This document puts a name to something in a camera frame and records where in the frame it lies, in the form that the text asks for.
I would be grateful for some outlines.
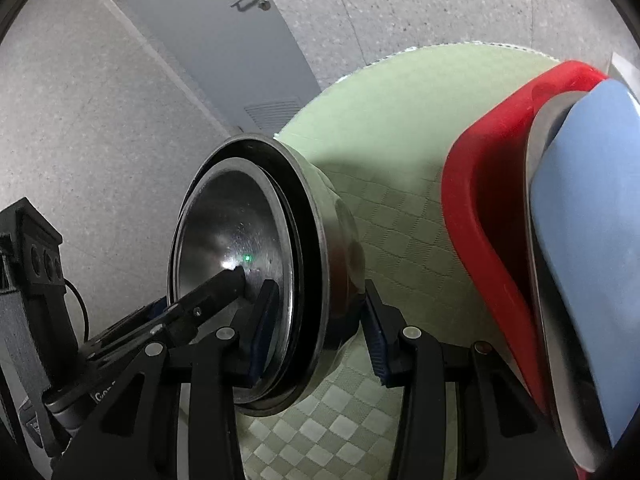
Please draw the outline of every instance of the red plastic basket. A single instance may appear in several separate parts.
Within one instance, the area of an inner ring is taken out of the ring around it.
[[[527,136],[536,113],[551,97],[571,90],[589,91],[605,78],[577,61],[543,73],[462,133],[442,174],[442,211],[453,246],[544,412],[544,368],[527,272]]]

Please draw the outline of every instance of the air vent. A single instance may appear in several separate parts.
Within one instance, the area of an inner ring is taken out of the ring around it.
[[[300,101],[273,101],[244,107],[244,111],[265,134],[277,134],[300,111]]]

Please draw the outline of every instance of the screw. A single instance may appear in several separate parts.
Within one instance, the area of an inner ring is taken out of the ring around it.
[[[160,355],[162,353],[163,348],[164,346],[162,346],[162,343],[158,343],[158,342],[149,343],[145,348],[145,354],[147,354],[149,357],[154,357],[154,356]]]
[[[408,339],[418,339],[422,335],[422,332],[417,326],[405,326],[402,329],[402,334]]]
[[[476,341],[474,343],[474,350],[482,355],[489,354],[494,347],[492,347],[487,341]]]
[[[222,341],[231,339],[235,335],[236,335],[236,331],[230,326],[223,326],[222,328],[219,328],[218,331],[216,332],[216,337],[218,339],[222,339]]]

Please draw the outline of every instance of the checkered tablecloth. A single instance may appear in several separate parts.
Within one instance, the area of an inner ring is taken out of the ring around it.
[[[238,416],[244,470],[251,480],[386,478],[402,390],[373,375],[364,338],[315,392],[283,413]]]
[[[463,130],[555,63],[485,44],[406,52],[331,86],[277,136],[320,168],[353,212],[382,300],[440,341],[485,339],[510,358],[450,244],[440,175]],[[386,479],[401,401],[401,389],[373,375],[359,333],[311,396],[267,418],[238,415],[246,475]],[[446,478],[455,476],[455,418],[448,402]]]

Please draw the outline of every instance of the cooking pot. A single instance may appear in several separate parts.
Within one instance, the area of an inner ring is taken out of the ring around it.
[[[294,308],[293,248],[284,210],[269,178],[243,158],[213,165],[182,208],[174,252],[170,276],[176,299],[224,269],[244,269],[244,301],[209,320],[210,329],[228,325],[242,303],[253,303],[265,279],[278,284],[280,305],[266,368],[253,388],[234,390],[236,402],[259,399],[282,368]]]
[[[289,240],[294,241],[294,306],[291,324],[280,327],[289,337],[280,372],[258,398],[236,397],[241,411],[266,416],[311,393],[340,361],[359,324],[364,252],[353,216],[329,179],[294,149],[260,135],[232,137],[207,159],[185,196],[181,218],[211,168],[238,158],[268,177],[285,211]],[[175,279],[180,273],[179,246],[178,229],[169,262],[170,301],[180,298]]]

